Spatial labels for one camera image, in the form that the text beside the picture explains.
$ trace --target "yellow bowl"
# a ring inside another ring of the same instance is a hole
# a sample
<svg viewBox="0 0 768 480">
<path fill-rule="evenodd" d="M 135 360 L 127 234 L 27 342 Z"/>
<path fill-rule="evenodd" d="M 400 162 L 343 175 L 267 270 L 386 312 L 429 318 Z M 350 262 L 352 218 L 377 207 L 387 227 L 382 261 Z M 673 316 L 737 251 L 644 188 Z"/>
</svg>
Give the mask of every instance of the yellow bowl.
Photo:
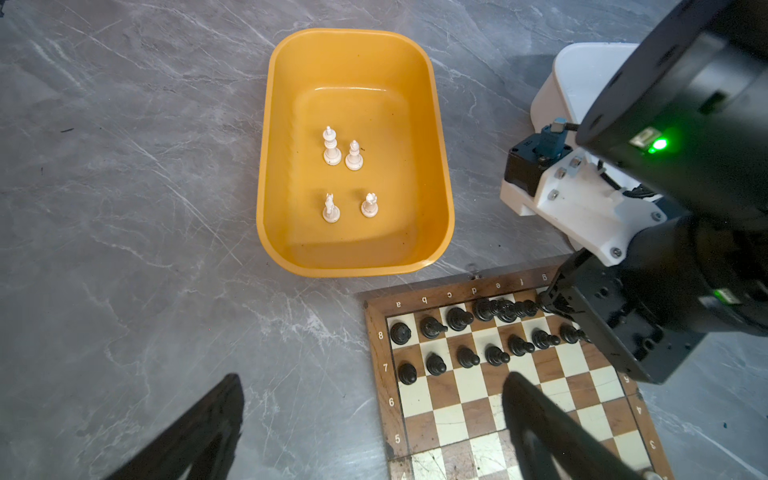
<svg viewBox="0 0 768 480">
<path fill-rule="evenodd" d="M 323 130 L 362 169 L 323 159 Z M 368 192 L 379 213 L 362 215 Z M 323 219 L 326 194 L 341 210 Z M 410 273 L 451 241 L 453 197 L 435 74 L 412 40 L 387 31 L 312 28 L 275 48 L 266 83 L 257 203 L 259 238 L 303 276 Z"/>
</svg>

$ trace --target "black pawn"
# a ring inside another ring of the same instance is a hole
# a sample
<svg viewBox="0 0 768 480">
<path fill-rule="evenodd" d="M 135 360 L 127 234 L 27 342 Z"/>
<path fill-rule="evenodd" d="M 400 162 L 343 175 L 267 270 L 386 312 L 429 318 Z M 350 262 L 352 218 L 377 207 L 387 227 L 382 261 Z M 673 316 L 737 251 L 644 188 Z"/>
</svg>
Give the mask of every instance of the black pawn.
<svg viewBox="0 0 768 480">
<path fill-rule="evenodd" d="M 481 298 L 480 300 L 475 302 L 475 305 L 472 307 L 472 312 L 475 313 L 475 316 L 480 320 L 481 322 L 490 322 L 493 320 L 493 303 L 495 300 L 488 300 L 487 298 Z"/>
<path fill-rule="evenodd" d="M 430 353 L 425 363 L 427 370 L 434 376 L 442 375 L 448 369 L 437 353 Z"/>
<path fill-rule="evenodd" d="M 416 383 L 416 367 L 410 363 L 404 363 L 397 369 L 397 378 L 406 385 Z"/>
<path fill-rule="evenodd" d="M 467 328 L 467 325 L 472 323 L 472 320 L 475 319 L 475 316 L 470 312 L 464 311 L 457 306 L 448 311 L 447 317 L 448 326 L 457 332 L 461 332 L 463 329 Z"/>
<path fill-rule="evenodd" d="M 533 353 L 534 350 L 536 350 L 536 347 L 533 345 L 533 343 L 526 342 L 524 339 L 517 335 L 510 335 L 507 344 L 509 345 L 509 351 L 514 353 L 516 356 L 523 356 L 526 353 Z"/>
<path fill-rule="evenodd" d="M 428 339 L 436 339 L 441 333 L 447 332 L 448 327 L 438 322 L 434 316 L 428 316 L 422 320 L 422 335 Z"/>
<path fill-rule="evenodd" d="M 546 350 L 551 346 L 560 345 L 560 339 L 554 335 L 546 333 L 544 330 L 536 330 L 533 333 L 533 344 L 539 349 Z"/>
<path fill-rule="evenodd" d="M 475 355 L 475 352 L 472 352 L 465 346 L 458 349 L 458 352 L 456 352 L 456 358 L 458 359 L 458 362 L 461 364 L 461 366 L 466 369 L 471 369 L 475 365 L 480 365 L 480 357 Z"/>
<path fill-rule="evenodd" d="M 579 340 L 589 341 L 584 330 L 576 329 L 576 327 L 568 323 L 560 325 L 560 337 L 568 343 L 578 343 Z"/>
<path fill-rule="evenodd" d="M 509 354 L 496 345 L 491 345 L 485 349 L 485 359 L 493 366 L 500 366 L 502 363 L 509 363 Z"/>
<path fill-rule="evenodd" d="M 405 345 L 411 339 L 411 329 L 403 322 L 397 322 L 389 329 L 389 338 L 398 345 Z"/>
</svg>

